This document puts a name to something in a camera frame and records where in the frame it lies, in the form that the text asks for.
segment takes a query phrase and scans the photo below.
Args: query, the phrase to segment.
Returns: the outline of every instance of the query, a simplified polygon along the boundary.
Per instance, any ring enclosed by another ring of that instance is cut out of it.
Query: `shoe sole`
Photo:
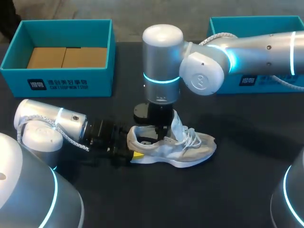
[[[167,158],[153,157],[153,156],[145,155],[143,158],[140,158],[140,159],[132,159],[131,163],[152,164],[152,163],[156,163],[156,162],[165,162],[165,163],[169,163],[169,164],[175,166],[176,168],[187,168],[187,167],[194,166],[194,165],[204,162],[205,160],[210,158],[212,155],[213,155],[213,153],[208,155],[207,157],[204,157],[204,158],[194,161],[194,162],[193,161],[192,162],[181,162],[181,161],[170,160]]]

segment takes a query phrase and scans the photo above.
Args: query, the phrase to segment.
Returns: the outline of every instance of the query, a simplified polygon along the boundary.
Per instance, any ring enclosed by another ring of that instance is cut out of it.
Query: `shoelace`
[[[189,147],[199,147],[201,145],[201,139],[193,128],[187,128],[184,126],[184,132],[187,134],[187,137],[182,142],[176,143],[176,145],[185,144],[184,150]]]

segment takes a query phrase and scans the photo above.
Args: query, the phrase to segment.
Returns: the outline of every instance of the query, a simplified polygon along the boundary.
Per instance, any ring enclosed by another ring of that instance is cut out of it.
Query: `shoe tongue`
[[[174,118],[171,123],[171,133],[174,135],[175,139],[179,142],[182,142],[185,137],[184,127],[181,123],[179,115],[174,110]]]

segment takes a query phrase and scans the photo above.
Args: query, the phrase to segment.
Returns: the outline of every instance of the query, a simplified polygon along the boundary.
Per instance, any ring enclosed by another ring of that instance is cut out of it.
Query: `logo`
[[[244,75],[239,82],[239,86],[254,86],[256,83],[256,75]]]
[[[28,79],[29,87],[32,90],[46,90],[46,85],[42,79]]]
[[[208,78],[204,75],[199,74],[192,76],[191,83],[198,90],[206,89],[209,85]]]

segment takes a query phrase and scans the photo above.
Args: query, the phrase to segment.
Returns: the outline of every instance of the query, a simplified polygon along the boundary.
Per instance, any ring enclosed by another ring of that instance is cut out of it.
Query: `yellow tag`
[[[133,159],[140,159],[140,158],[143,158],[143,157],[144,157],[144,154],[134,151]]]

